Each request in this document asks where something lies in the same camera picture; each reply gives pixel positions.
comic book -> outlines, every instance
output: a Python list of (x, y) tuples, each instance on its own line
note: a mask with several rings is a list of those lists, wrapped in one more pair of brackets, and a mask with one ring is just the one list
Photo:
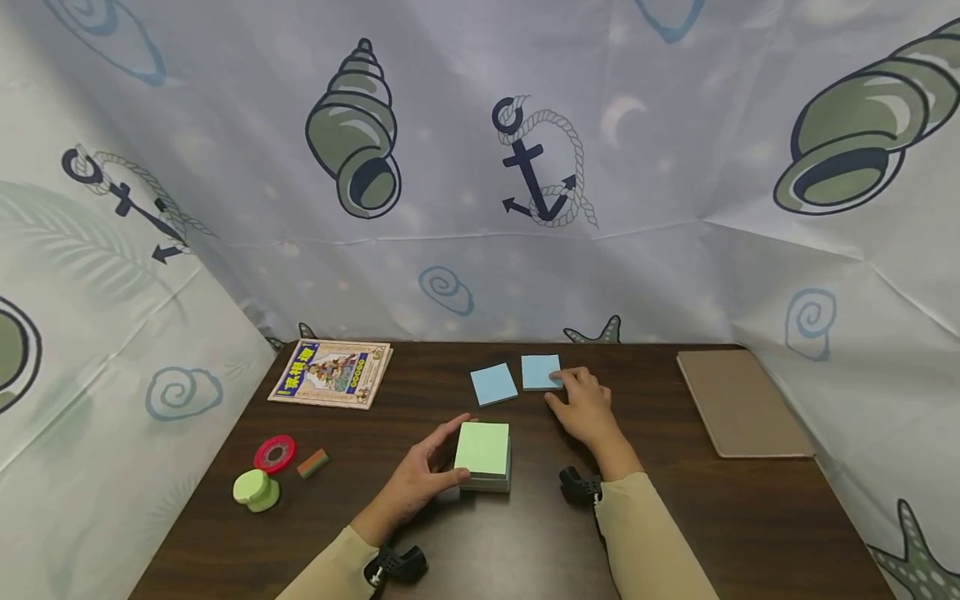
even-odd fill
[(267, 399), (370, 410), (393, 353), (389, 344), (300, 340)]

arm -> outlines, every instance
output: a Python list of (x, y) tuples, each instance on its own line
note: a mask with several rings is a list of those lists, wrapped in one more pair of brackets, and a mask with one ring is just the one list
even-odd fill
[(564, 429), (593, 453), (603, 475), (596, 506), (610, 570), (623, 600), (716, 600), (716, 592), (611, 411), (610, 388), (584, 367), (551, 375), (569, 402), (547, 393)]
[(368, 600), (375, 588), (363, 570), (390, 540), (395, 528), (410, 520), (430, 498), (466, 483), (466, 469), (439, 472), (470, 415), (444, 423), (410, 451), (367, 508), (297, 576), (276, 600)]

wrist strap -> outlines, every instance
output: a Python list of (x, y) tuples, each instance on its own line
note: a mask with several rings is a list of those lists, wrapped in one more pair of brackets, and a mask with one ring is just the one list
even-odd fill
[(397, 581), (415, 583), (427, 569), (426, 556), (419, 546), (407, 550), (403, 556), (391, 547), (384, 546), (363, 569), (363, 576), (371, 586), (379, 588), (388, 577)]
[(597, 504), (603, 499), (603, 488), (600, 487), (600, 482), (599, 475), (584, 479), (574, 467), (567, 467), (560, 471), (560, 489), (566, 500), (572, 504), (587, 504), (590, 501)]

blue sticky note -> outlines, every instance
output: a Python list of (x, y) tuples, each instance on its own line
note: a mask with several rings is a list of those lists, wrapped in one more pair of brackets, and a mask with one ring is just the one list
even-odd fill
[(560, 370), (560, 357), (556, 354), (521, 356), (524, 390), (559, 390), (564, 384), (550, 378), (550, 373)]
[(506, 363), (481, 369), (470, 374), (473, 379), (473, 391), (477, 394), (480, 406), (487, 406), (502, 400), (516, 397), (516, 385)]

left hand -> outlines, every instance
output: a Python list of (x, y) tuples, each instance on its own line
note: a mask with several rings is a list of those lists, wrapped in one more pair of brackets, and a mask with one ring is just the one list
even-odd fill
[(465, 468), (442, 471), (456, 447), (454, 434), (469, 418), (465, 413), (447, 421), (410, 448), (387, 485), (350, 524), (366, 543), (384, 545), (398, 525), (413, 518), (435, 495), (469, 481)]

